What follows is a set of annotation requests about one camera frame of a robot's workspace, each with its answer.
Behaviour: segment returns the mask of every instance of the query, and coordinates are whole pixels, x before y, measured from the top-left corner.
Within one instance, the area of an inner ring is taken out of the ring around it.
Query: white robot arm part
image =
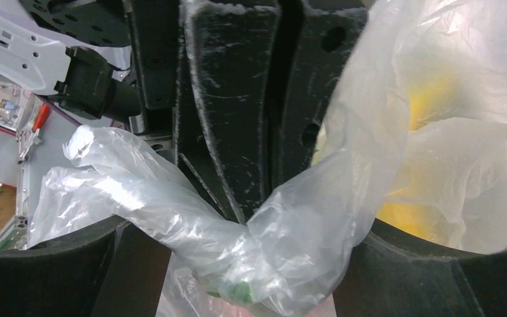
[[[65,44],[0,17],[0,75],[36,94],[51,96],[64,82],[71,58]]]

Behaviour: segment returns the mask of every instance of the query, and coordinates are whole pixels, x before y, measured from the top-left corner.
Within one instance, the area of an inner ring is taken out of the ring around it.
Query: orange handle
[[[34,121],[34,125],[32,126],[32,131],[36,131],[37,129],[40,129],[44,126],[46,121],[48,120],[48,117],[50,116],[51,108],[46,106],[45,104],[40,107],[40,111],[38,112],[38,116],[36,117],[36,120]]]

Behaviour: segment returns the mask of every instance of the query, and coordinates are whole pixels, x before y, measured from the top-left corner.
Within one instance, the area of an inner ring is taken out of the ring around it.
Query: plastic container
[[[41,104],[30,91],[0,81],[0,125],[13,130],[24,127]]]

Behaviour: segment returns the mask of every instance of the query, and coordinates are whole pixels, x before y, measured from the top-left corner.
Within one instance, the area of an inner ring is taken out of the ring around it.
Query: purple cable
[[[74,124],[77,127],[82,125],[75,118],[71,117],[69,114],[65,113],[61,108],[57,107],[49,99],[42,97],[42,96],[38,96],[38,98],[40,98],[40,100],[42,102],[44,102],[44,104],[46,104],[46,106],[50,107],[53,111],[57,112],[61,117],[65,118],[65,120],[67,120],[68,122],[71,122],[72,124]]]

